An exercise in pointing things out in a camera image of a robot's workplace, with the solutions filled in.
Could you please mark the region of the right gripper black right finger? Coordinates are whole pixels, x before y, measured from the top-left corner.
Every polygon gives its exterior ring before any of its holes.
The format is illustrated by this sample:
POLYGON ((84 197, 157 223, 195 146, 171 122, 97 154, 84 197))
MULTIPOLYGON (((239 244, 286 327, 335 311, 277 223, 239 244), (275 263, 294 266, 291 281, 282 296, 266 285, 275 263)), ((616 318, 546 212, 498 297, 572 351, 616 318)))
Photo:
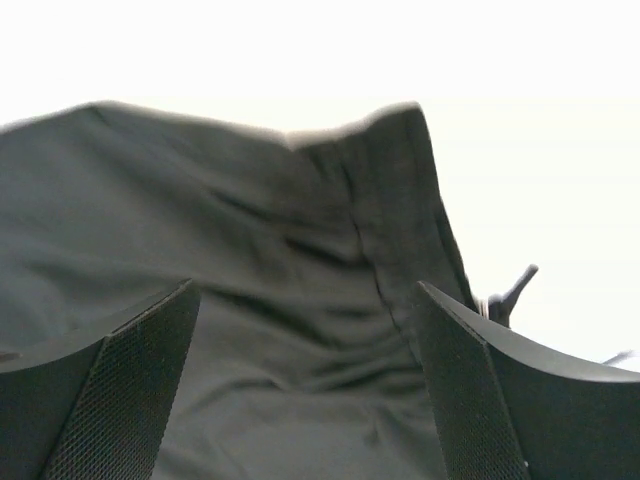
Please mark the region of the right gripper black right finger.
POLYGON ((638 478, 638 373, 538 344, 426 282, 414 326, 448 478, 638 478))

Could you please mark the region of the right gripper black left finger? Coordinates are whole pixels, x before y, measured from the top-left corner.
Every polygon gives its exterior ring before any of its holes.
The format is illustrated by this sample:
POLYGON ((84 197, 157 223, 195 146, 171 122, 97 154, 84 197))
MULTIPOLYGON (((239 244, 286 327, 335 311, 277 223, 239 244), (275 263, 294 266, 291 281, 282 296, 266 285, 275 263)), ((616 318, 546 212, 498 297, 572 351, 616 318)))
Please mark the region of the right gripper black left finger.
POLYGON ((2 478, 150 478, 199 305, 186 280, 62 336, 2 350, 2 478))

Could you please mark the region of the black trousers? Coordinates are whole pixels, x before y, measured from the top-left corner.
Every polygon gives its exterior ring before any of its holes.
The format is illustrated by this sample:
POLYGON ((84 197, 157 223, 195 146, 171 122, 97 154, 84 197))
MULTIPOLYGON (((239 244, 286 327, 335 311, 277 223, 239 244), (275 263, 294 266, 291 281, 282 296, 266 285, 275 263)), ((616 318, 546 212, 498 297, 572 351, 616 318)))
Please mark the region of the black trousers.
POLYGON ((416 107, 314 143, 95 104, 1 135, 1 352, 190 280, 148 479, 450 479, 414 326, 477 302, 416 107))

